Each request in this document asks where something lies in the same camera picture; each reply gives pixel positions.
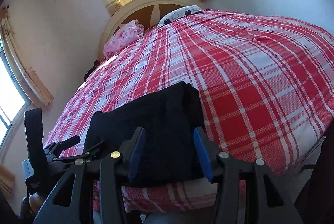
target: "metal screw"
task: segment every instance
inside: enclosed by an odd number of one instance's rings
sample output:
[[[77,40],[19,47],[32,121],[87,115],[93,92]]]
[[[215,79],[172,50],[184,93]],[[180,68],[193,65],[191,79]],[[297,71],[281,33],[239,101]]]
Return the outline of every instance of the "metal screw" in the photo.
[[[114,151],[114,152],[112,152],[110,155],[111,155],[111,157],[113,157],[113,158],[118,158],[118,157],[121,156],[121,153],[120,153],[119,151]]]
[[[228,153],[222,151],[222,152],[219,153],[219,157],[220,157],[220,158],[228,158]]]
[[[255,163],[256,163],[257,165],[264,165],[264,160],[262,160],[262,159],[257,159],[257,160],[255,161]]]
[[[80,159],[76,159],[75,162],[74,162],[75,165],[82,165],[83,163],[84,163],[84,160],[81,159],[81,158]]]

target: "blue gripper pad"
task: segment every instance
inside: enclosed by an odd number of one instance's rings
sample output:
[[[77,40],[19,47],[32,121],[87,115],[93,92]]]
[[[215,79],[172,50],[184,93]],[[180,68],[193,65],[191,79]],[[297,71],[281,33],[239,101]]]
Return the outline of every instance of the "blue gripper pad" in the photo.
[[[135,147],[132,151],[130,161],[129,161],[129,172],[128,172],[128,180],[131,182],[133,178],[136,176],[138,165],[140,162],[140,157],[143,152],[143,148],[145,145],[146,132],[144,128],[141,129]]]
[[[213,172],[211,168],[211,160],[209,154],[203,144],[201,136],[198,132],[198,128],[194,130],[194,144],[197,151],[198,159],[202,167],[202,172],[204,176],[209,180],[209,182],[213,179]]]

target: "pink pillow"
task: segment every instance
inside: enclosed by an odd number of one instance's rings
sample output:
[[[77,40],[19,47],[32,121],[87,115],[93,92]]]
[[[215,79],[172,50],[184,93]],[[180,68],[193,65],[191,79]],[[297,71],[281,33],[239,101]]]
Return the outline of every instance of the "pink pillow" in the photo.
[[[132,42],[143,37],[144,27],[138,24],[138,20],[130,21],[128,24],[120,28],[103,48],[105,57],[115,54],[116,52],[125,49]]]

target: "bed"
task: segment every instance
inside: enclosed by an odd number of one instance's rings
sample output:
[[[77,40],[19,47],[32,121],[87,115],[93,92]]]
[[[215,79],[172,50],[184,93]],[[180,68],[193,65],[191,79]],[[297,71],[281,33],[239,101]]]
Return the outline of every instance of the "bed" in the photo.
[[[45,144],[74,135],[82,153],[95,111],[112,111],[180,81],[200,92],[205,131],[238,159],[265,160],[280,176],[317,143],[334,114],[334,37],[322,28],[280,16],[206,9],[161,28],[167,13],[197,0],[134,0],[107,25],[98,68],[79,87]],[[104,59],[103,46],[138,19],[142,39]],[[193,210],[214,204],[207,179],[160,187],[123,187],[127,212]]]

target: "headboard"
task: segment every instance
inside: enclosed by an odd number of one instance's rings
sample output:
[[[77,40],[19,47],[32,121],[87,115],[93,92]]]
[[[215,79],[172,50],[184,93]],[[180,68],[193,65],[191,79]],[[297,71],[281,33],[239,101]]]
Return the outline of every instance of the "headboard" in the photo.
[[[127,3],[112,16],[106,26],[99,44],[98,60],[102,60],[104,57],[103,47],[107,41],[131,20],[138,19],[146,30],[157,25],[166,14],[189,5],[198,5],[202,9],[206,8],[198,0],[133,0]]]

